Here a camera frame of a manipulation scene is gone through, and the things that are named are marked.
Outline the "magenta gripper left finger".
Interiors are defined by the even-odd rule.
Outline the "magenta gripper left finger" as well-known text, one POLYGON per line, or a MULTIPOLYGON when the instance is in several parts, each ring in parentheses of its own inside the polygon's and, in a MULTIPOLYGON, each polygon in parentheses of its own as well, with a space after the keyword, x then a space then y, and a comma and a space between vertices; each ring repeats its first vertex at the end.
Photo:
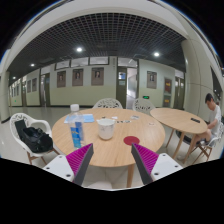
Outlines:
POLYGON ((93 144, 88 144, 67 156, 58 155, 44 170, 81 186, 93 154, 93 144))

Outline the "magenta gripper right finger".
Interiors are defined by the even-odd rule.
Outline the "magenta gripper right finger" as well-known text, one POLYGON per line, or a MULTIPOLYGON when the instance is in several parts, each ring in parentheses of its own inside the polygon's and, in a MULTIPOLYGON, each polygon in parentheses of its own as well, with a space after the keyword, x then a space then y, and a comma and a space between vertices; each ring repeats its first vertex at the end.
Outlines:
POLYGON ((131 153, 144 185, 148 185, 182 169, 182 166, 168 154, 157 154, 136 143, 132 144, 131 153))

